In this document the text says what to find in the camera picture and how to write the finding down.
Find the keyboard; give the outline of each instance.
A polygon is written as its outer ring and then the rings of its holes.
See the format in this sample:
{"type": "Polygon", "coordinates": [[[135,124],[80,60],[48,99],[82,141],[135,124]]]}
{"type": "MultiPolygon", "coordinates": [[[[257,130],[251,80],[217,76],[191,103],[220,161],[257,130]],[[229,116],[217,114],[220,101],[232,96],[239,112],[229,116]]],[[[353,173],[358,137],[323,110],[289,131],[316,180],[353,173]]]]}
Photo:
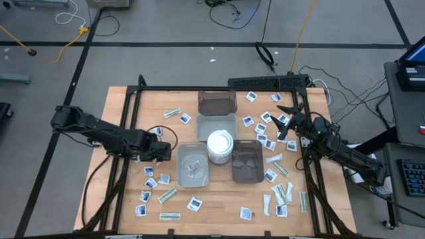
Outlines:
{"type": "Polygon", "coordinates": [[[231,78],[227,80],[227,85],[230,87],[278,87],[294,88],[306,87],[309,82],[307,74],[285,75],[285,76],[257,76],[245,78],[231,78]]]}
{"type": "Polygon", "coordinates": [[[425,160],[397,159],[396,162],[406,194],[425,197],[425,160]]]}

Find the yellow cable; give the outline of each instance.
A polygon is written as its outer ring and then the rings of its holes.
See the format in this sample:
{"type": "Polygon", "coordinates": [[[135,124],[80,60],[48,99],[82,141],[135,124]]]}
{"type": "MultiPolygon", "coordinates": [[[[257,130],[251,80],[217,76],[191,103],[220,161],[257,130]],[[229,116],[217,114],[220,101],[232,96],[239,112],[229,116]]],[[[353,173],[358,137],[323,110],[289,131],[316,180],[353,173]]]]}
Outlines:
{"type": "Polygon", "coordinates": [[[316,4],[316,0],[312,0],[312,1],[311,1],[311,5],[310,5],[310,9],[308,10],[308,13],[307,13],[307,17],[305,18],[305,21],[304,21],[303,27],[301,28],[301,32],[299,33],[298,40],[297,40],[297,44],[296,44],[296,46],[295,46],[294,59],[292,60],[292,66],[291,66],[291,70],[290,70],[290,72],[293,72],[293,69],[294,69],[294,66],[295,66],[295,62],[296,62],[296,60],[297,60],[298,45],[299,45],[299,42],[300,42],[301,37],[302,37],[302,35],[303,35],[303,32],[304,32],[305,26],[307,26],[308,20],[309,20],[309,18],[310,18],[311,12],[312,12],[312,11],[313,11],[313,9],[314,9],[314,5],[315,5],[315,4],[316,4]]]}
{"type": "MultiPolygon", "coordinates": [[[[8,34],[13,40],[15,40],[18,44],[20,44],[23,48],[25,48],[28,52],[31,52],[32,49],[25,46],[19,39],[17,39],[15,36],[12,35],[6,28],[4,28],[2,25],[0,25],[0,29],[3,30],[6,34],[8,34]]],[[[50,64],[56,64],[59,62],[60,58],[62,57],[62,53],[66,49],[66,47],[72,45],[74,42],[78,41],[82,37],[82,35],[86,34],[88,32],[88,29],[85,27],[80,27],[80,33],[78,34],[78,37],[76,37],[72,42],[66,44],[59,52],[58,58],[56,60],[46,60],[42,56],[36,55],[37,58],[41,59],[42,61],[50,64]]]]}

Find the gray plastic tray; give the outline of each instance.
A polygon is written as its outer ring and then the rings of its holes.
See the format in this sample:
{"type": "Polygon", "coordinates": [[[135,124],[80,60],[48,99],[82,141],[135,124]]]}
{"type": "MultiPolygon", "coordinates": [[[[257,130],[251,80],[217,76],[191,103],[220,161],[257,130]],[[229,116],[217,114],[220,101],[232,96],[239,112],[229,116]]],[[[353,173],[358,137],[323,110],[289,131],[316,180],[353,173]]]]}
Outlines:
{"type": "Polygon", "coordinates": [[[180,187],[203,187],[210,181],[208,170],[208,149],[204,143],[182,144],[177,152],[177,184],[180,187]],[[192,178],[189,176],[188,165],[199,161],[192,178]]]}
{"type": "Polygon", "coordinates": [[[197,139],[207,141],[208,136],[216,130],[226,130],[233,139],[238,135],[236,116],[228,114],[227,116],[197,116],[197,139]]]}

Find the desk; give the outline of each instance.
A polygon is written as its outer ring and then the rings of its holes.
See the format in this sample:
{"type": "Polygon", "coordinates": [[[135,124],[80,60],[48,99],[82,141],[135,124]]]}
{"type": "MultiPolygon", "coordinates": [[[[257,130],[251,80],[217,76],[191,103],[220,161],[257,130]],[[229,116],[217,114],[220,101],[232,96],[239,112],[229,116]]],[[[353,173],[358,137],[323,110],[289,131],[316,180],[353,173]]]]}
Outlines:
{"type": "Polygon", "coordinates": [[[422,115],[422,112],[425,112],[425,92],[401,90],[395,75],[398,72],[397,63],[386,62],[384,69],[396,126],[362,143],[356,150],[370,155],[382,149],[385,143],[405,143],[425,147],[425,137],[419,134],[419,125],[425,124],[422,115]]]}
{"type": "MultiPolygon", "coordinates": [[[[103,120],[117,125],[120,124],[126,90],[126,87],[111,87],[109,89],[102,115],[103,120]]],[[[327,119],[330,119],[323,89],[311,88],[307,89],[307,92],[310,110],[321,113],[327,119]]],[[[260,115],[265,111],[269,111],[273,116],[279,116],[282,113],[276,107],[278,103],[273,102],[270,97],[274,94],[273,92],[256,93],[258,98],[254,103],[245,99],[246,92],[236,93],[238,103],[238,111],[236,112],[238,139],[256,138],[255,125],[244,127],[242,123],[243,117],[252,116],[255,122],[261,122],[260,115]]],[[[195,91],[143,91],[139,105],[137,127],[147,129],[159,124],[166,125],[179,136],[179,144],[197,142],[195,136],[196,116],[199,114],[197,94],[198,92],[195,91]],[[189,114],[192,120],[187,125],[183,125],[177,116],[164,119],[163,113],[174,108],[181,108],[182,113],[189,114]]],[[[281,92],[281,96],[280,105],[292,106],[292,95],[290,93],[281,92]]],[[[266,130],[268,137],[275,141],[276,133],[276,127],[269,123],[266,130]]],[[[163,130],[162,139],[169,141],[172,145],[175,142],[173,134],[166,129],[163,130]]],[[[293,131],[288,133],[288,140],[297,140],[293,131]]],[[[156,166],[155,163],[138,164],[132,161],[127,175],[118,233],[166,234],[168,229],[174,229],[175,234],[186,235],[261,236],[264,235],[264,231],[269,230],[273,236],[314,236],[310,212],[300,212],[298,191],[306,191],[307,186],[304,173],[297,171],[295,168],[296,160],[301,157],[299,145],[298,152],[291,152],[286,150],[286,144],[277,143],[275,152],[263,149],[263,156],[271,157],[281,152],[284,154],[284,160],[281,164],[290,172],[289,177],[279,175],[274,183],[263,181],[256,184],[237,184],[232,180],[230,163],[222,167],[209,164],[210,183],[206,187],[195,189],[185,189],[177,186],[176,150],[172,154],[171,161],[164,162],[160,166],[156,166]],[[143,174],[144,166],[152,166],[154,168],[154,179],[156,181],[159,180],[161,173],[165,173],[171,176],[171,182],[170,185],[158,185],[152,190],[152,196],[146,204],[147,216],[138,218],[135,216],[135,207],[139,204],[144,204],[139,201],[139,196],[142,190],[147,190],[143,186],[148,179],[143,174]],[[287,182],[294,184],[292,189],[293,202],[288,205],[288,217],[278,218],[275,216],[276,198],[272,193],[271,186],[283,183],[286,187],[287,182]],[[164,205],[160,205],[157,198],[172,186],[177,188],[178,193],[164,205]],[[264,216],[262,213],[263,194],[272,195],[270,203],[271,216],[264,216]],[[186,208],[191,197],[197,197],[203,201],[199,212],[193,212],[186,208]],[[250,208],[254,213],[251,221],[239,219],[241,206],[250,208]],[[160,212],[180,212],[181,220],[178,222],[160,221],[160,212]]],[[[94,149],[88,176],[104,158],[105,151],[102,148],[94,149]]],[[[111,162],[109,160],[94,175],[90,183],[87,193],[86,220],[97,211],[104,200],[111,162]]],[[[321,166],[329,204],[332,205],[347,227],[356,231],[341,166],[326,159],[321,161],[321,166]]],[[[264,170],[268,168],[274,170],[273,166],[265,164],[264,170]]],[[[114,209],[115,204],[112,203],[108,215],[107,229],[111,228],[114,209]]],[[[319,220],[323,222],[321,207],[317,211],[319,220]]],[[[74,228],[81,227],[80,205],[74,228]]],[[[324,226],[321,227],[321,231],[325,232],[324,226]]]]}

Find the electronic device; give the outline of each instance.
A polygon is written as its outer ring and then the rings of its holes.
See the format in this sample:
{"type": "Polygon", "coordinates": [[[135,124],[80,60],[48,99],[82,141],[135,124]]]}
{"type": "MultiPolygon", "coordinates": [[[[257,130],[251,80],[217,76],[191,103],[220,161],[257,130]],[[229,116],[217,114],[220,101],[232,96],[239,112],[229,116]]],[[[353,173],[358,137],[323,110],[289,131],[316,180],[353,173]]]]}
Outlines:
{"type": "MultiPolygon", "coordinates": [[[[347,147],[347,142],[342,140],[338,133],[339,125],[329,122],[319,113],[311,112],[305,115],[301,112],[303,107],[303,103],[293,108],[278,106],[283,112],[293,115],[287,124],[273,116],[271,118],[281,133],[278,137],[279,140],[283,140],[290,129],[301,137],[304,165],[308,165],[308,161],[318,161],[322,157],[327,157],[355,170],[364,178],[366,183],[374,187],[384,185],[386,171],[381,162],[347,147]],[[316,117],[311,123],[309,118],[313,114],[319,117],[316,117]]],[[[338,231],[345,235],[356,235],[344,225],[326,198],[321,194],[319,187],[313,180],[310,167],[304,167],[304,171],[307,187],[323,206],[324,211],[328,213],[338,231]]]]}
{"type": "Polygon", "coordinates": [[[169,161],[170,143],[158,141],[155,133],[142,129],[123,129],[84,113],[79,107],[57,106],[50,122],[53,132],[79,133],[92,145],[101,143],[108,155],[136,161],[169,161]]]}
{"type": "Polygon", "coordinates": [[[244,78],[230,78],[227,85],[230,87],[255,86],[255,87],[278,87],[294,88],[306,87],[309,82],[307,74],[287,74],[285,76],[256,76],[244,78]]]}
{"type": "Polygon", "coordinates": [[[425,160],[397,159],[396,162],[406,194],[425,197],[425,160]]]}
{"type": "Polygon", "coordinates": [[[398,59],[396,77],[404,91],[425,91],[425,37],[398,59]]]}

